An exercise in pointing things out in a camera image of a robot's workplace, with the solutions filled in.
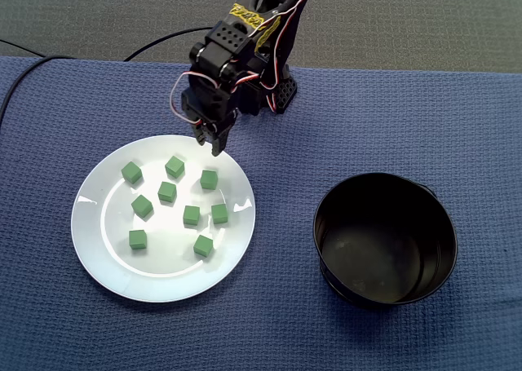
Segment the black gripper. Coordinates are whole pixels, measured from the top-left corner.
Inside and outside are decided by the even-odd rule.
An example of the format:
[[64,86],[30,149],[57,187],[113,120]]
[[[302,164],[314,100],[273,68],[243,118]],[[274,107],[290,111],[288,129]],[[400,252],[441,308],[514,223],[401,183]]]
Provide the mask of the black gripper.
[[196,141],[206,142],[207,126],[211,135],[212,155],[217,157],[225,148],[228,135],[237,119],[239,94],[221,89],[187,88],[181,94],[182,114],[192,123]]

